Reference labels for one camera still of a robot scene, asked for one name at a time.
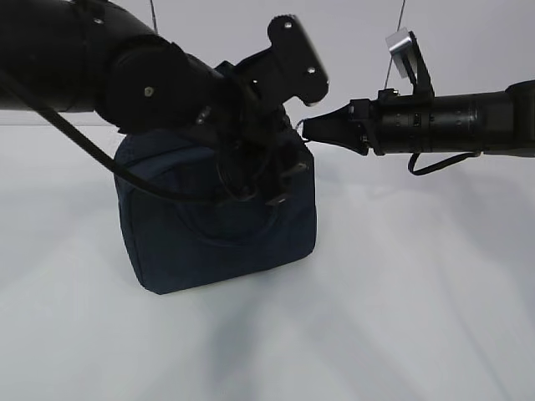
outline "robotic arm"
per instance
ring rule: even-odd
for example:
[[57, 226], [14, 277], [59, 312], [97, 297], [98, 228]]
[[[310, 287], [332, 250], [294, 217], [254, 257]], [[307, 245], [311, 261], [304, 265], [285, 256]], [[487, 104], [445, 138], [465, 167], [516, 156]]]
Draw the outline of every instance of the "robotic arm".
[[[351, 100], [333, 113], [307, 119], [303, 136], [367, 155], [411, 153], [409, 170], [425, 175], [448, 165], [487, 155], [535, 157], [535, 81], [503, 92], [436, 97], [415, 35], [406, 29], [387, 39], [413, 94], [379, 91], [377, 100]], [[415, 170], [422, 153], [466, 152]]]
[[[272, 21], [271, 48], [216, 69], [108, 0], [3, 0], [0, 29], [0, 109], [37, 111], [119, 177], [172, 201], [284, 201], [300, 163], [275, 140], [289, 126], [282, 105], [315, 104], [329, 89], [293, 16]], [[217, 151], [227, 193], [198, 200], [136, 179], [57, 115], [87, 111], [128, 135], [188, 127], [182, 135]]]
[[[3, 0], [0, 109], [33, 109], [120, 178], [172, 201], [247, 201], [289, 196], [306, 165], [277, 132], [291, 128], [283, 103], [316, 104], [329, 80], [299, 21], [273, 19], [271, 48], [234, 66], [206, 66], [108, 0]], [[412, 153], [409, 169], [428, 174], [488, 155], [535, 156], [535, 81], [504, 92], [436, 97], [415, 35], [401, 30], [390, 52], [414, 92], [379, 91], [333, 113], [307, 119], [307, 140], [361, 155]], [[96, 111], [128, 135], [188, 127], [181, 135], [218, 154], [226, 194], [196, 199], [137, 179], [99, 151], [58, 112]], [[421, 153], [466, 152], [422, 170]]]

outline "white backdrop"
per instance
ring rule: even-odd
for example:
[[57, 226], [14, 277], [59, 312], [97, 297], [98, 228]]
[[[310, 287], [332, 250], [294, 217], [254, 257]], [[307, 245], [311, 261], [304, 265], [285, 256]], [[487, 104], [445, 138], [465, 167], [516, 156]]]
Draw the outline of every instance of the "white backdrop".
[[[296, 13], [331, 76], [320, 106], [290, 102], [297, 121], [376, 95], [400, 1], [156, 6], [161, 33], [211, 64], [265, 48], [269, 20]], [[408, 0], [404, 25], [437, 94], [469, 93], [535, 75], [533, 15], [524, 0]], [[84, 130], [110, 153], [120, 141]], [[51, 128], [0, 127], [0, 399], [534, 399], [535, 161], [415, 178], [408, 156], [312, 149], [310, 258], [158, 297], [130, 267], [110, 174]]]

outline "metal clip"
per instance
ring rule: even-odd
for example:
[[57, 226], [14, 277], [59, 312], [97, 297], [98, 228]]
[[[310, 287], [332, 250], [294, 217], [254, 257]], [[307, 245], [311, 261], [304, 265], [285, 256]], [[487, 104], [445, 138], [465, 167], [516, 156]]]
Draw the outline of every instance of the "metal clip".
[[414, 51], [412, 37], [407, 28], [402, 28], [398, 32], [390, 35], [386, 39], [386, 44], [392, 59], [394, 60], [395, 67], [400, 72], [401, 78], [407, 78], [410, 76], [410, 72], [407, 71], [407, 63], [403, 62], [403, 58], [406, 57], [409, 61], [408, 66], [412, 68], [414, 76], [418, 76], [418, 60]]

